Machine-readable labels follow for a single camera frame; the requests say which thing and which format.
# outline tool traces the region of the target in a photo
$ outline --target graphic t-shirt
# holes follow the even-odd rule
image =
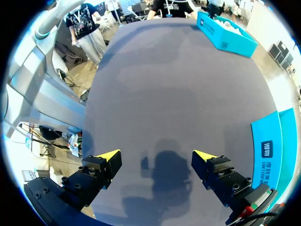
[[[173,15],[173,17],[182,17],[185,18],[185,12],[186,13],[192,13],[193,10],[190,7],[190,5],[188,4],[188,2],[183,2],[183,3],[173,3],[171,5],[172,1],[168,1],[168,5],[169,10],[170,10],[170,14]],[[166,17],[166,15],[168,14],[168,10],[167,10],[167,4],[165,0],[154,0],[154,5],[151,8],[152,11],[158,12],[158,10],[162,11],[162,17]]]
[[[99,24],[95,24],[92,19],[92,14],[96,12],[96,9],[88,3],[81,4],[80,10],[74,13],[68,13],[66,16],[67,27],[73,26],[77,39],[80,39],[87,34],[95,31]]]

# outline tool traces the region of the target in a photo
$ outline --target gray tabletop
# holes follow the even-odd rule
[[[224,226],[231,213],[191,167],[193,149],[253,175],[250,123],[274,112],[254,61],[217,50],[194,20],[121,27],[87,102],[83,155],[121,149],[123,166],[92,203],[125,226]]]

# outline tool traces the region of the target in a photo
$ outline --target cable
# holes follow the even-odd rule
[[[63,139],[64,141],[66,141],[69,145],[71,145],[67,139],[65,139],[64,137],[62,137],[61,135],[59,135],[55,130],[52,130],[52,131],[53,131],[55,134],[57,134],[61,139]]]
[[[32,128],[29,127],[29,129],[30,129],[34,134],[38,135],[42,140],[46,141],[48,144],[50,144],[51,146],[53,146],[52,143],[50,143],[49,141],[47,141],[44,137],[42,137],[40,134],[38,134],[38,133],[37,133],[36,131],[34,131]]]
[[[36,156],[34,153],[31,152],[31,154],[36,157],[36,158],[39,158],[39,159],[47,159],[47,158],[41,158],[41,157],[38,157]],[[76,165],[76,166],[81,166],[79,164],[75,164],[75,163],[71,163],[71,162],[66,162],[66,161],[60,161],[60,160],[55,160],[55,159],[48,159],[49,161],[59,161],[59,162],[62,162],[62,163],[66,163],[66,164],[71,164],[71,165]]]
[[[31,127],[31,128],[39,128],[39,126],[30,126],[30,125],[25,124],[24,122],[22,124],[25,126]]]
[[[19,133],[21,133],[22,135],[24,135],[25,137],[27,137],[27,138],[29,138],[26,134],[24,134],[23,132],[21,132],[16,126],[14,126],[13,124],[11,124],[10,122],[8,122],[6,119],[3,119],[3,121],[5,121],[8,125],[10,125],[14,130],[16,130],[16,131],[18,131]],[[45,158],[41,158],[41,157],[38,157],[38,156],[36,156],[36,155],[34,155],[32,152],[31,152],[31,154],[33,155],[33,156],[35,156],[36,158],[39,158],[39,159],[45,159]],[[66,164],[72,164],[72,165],[77,165],[77,166],[81,166],[81,165],[78,165],[78,164],[75,164],[75,163],[71,163],[71,162],[66,162],[66,161],[60,161],[60,160],[51,160],[51,159],[48,159],[49,161],[59,161],[59,162],[62,162],[62,163],[66,163]]]
[[[14,141],[14,140],[12,140],[12,139],[9,139],[9,140],[12,141],[12,142],[14,142],[14,143],[16,143],[16,144],[23,144],[23,145],[26,144],[25,142],[17,142],[17,141]]]
[[[245,223],[250,222],[252,220],[256,220],[256,219],[264,218],[264,217],[268,217],[268,216],[277,216],[277,215],[278,215],[277,213],[269,212],[269,213],[262,213],[262,214],[250,216],[250,217],[247,217],[247,218],[237,222],[234,226],[241,226],[241,225],[244,225]]]

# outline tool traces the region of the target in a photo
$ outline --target cyan box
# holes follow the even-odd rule
[[[225,30],[211,19],[208,13],[204,12],[198,12],[197,26],[217,49],[251,57],[258,43],[234,22],[221,16],[217,16],[216,19],[223,22],[229,21],[235,29],[239,29],[242,35]]]

